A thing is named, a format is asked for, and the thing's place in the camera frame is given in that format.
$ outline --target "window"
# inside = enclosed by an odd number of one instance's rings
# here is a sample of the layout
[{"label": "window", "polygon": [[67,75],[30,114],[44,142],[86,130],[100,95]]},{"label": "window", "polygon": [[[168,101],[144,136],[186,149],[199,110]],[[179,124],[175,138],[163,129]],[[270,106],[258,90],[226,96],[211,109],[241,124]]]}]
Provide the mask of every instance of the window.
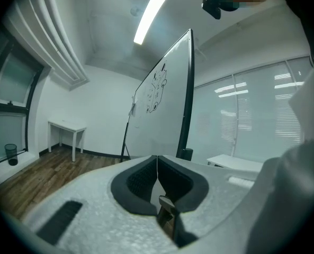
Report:
[{"label": "window", "polygon": [[256,68],[194,90],[187,147],[202,164],[225,154],[264,162],[303,141],[289,99],[312,67],[308,57]]},{"label": "window", "polygon": [[33,92],[43,66],[6,31],[0,29],[0,162],[5,145],[28,150],[27,128]]}]

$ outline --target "black marker drawing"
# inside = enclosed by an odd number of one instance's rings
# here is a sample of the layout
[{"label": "black marker drawing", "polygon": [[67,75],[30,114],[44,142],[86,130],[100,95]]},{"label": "black marker drawing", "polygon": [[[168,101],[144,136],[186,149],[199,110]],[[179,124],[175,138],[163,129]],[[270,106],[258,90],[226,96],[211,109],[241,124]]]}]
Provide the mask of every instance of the black marker drawing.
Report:
[{"label": "black marker drawing", "polygon": [[146,113],[151,113],[156,110],[158,105],[162,101],[164,86],[167,83],[166,73],[167,70],[165,62],[162,69],[159,72],[155,72],[152,84],[148,89]]}]

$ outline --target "white ceiling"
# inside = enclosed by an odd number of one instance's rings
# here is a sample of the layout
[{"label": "white ceiling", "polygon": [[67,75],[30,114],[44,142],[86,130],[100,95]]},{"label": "white ceiling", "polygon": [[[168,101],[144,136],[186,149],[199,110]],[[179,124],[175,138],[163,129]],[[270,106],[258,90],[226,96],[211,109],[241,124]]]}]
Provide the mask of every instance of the white ceiling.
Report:
[{"label": "white ceiling", "polygon": [[[166,0],[152,23],[144,43],[133,42],[141,16],[149,0],[78,0],[83,33],[91,44],[85,43],[89,57],[87,63],[137,79],[144,79],[163,54],[189,28],[194,31],[195,47],[209,41],[228,27],[284,3],[268,0],[261,5],[222,12],[215,20],[201,9],[202,0]],[[131,9],[137,8],[133,16]]]}]

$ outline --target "wooden floor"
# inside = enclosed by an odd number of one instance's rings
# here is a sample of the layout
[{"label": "wooden floor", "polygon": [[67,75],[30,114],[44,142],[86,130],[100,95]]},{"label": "wooden floor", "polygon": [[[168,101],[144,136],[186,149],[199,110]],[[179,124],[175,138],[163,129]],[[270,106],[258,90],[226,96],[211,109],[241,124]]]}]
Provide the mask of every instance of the wooden floor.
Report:
[{"label": "wooden floor", "polygon": [[0,207],[21,220],[45,197],[77,176],[117,164],[119,159],[80,154],[72,162],[72,151],[58,147],[0,185]]}]

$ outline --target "small white desk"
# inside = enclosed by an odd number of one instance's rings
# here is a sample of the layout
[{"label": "small white desk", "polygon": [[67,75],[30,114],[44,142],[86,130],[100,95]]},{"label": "small white desk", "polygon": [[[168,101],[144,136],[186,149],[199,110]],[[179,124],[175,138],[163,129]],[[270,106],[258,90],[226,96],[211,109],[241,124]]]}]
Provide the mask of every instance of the small white desk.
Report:
[{"label": "small white desk", "polygon": [[218,155],[207,159],[208,165],[217,165],[230,169],[246,170],[259,173],[263,163],[248,161],[229,155]]},{"label": "small white desk", "polygon": [[82,141],[80,146],[80,152],[83,153],[84,151],[84,140],[85,140],[85,130],[86,127],[84,125],[79,125],[74,122],[69,122],[66,120],[56,120],[56,119],[50,119],[48,121],[49,128],[48,128],[48,147],[49,152],[51,152],[51,125],[59,128],[59,146],[61,146],[62,143],[62,130],[66,130],[73,133],[73,142],[72,142],[72,162],[76,161],[76,142],[77,142],[77,133],[82,132]]}]

